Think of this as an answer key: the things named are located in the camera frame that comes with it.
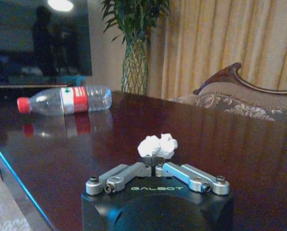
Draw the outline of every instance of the curtain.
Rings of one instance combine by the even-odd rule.
[[[172,0],[148,50],[148,95],[190,94],[211,75],[241,62],[240,75],[287,90],[287,0]]]

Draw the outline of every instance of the carpet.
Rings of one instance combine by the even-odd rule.
[[[0,231],[32,231],[24,215],[0,179]]]

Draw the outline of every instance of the red bottle cap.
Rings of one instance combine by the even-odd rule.
[[[34,127],[32,124],[24,124],[23,132],[26,137],[33,137]]]
[[[29,98],[20,97],[17,99],[17,107],[20,113],[27,114],[30,112]]]

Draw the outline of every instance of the television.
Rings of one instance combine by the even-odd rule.
[[[73,9],[60,12],[47,0],[0,0],[0,83],[33,84],[52,79],[43,74],[34,53],[32,28],[39,6],[52,14],[48,31],[64,41],[58,48],[51,47],[55,79],[92,75],[87,0],[70,1]]]

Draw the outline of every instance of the wooden table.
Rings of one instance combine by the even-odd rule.
[[[24,124],[38,134],[24,134]],[[36,230],[79,231],[86,180],[135,163],[140,141],[161,133],[178,140],[172,162],[228,179],[235,230],[287,230],[286,123],[120,92],[113,93],[110,110],[79,117],[20,115],[15,101],[4,102],[0,170]]]

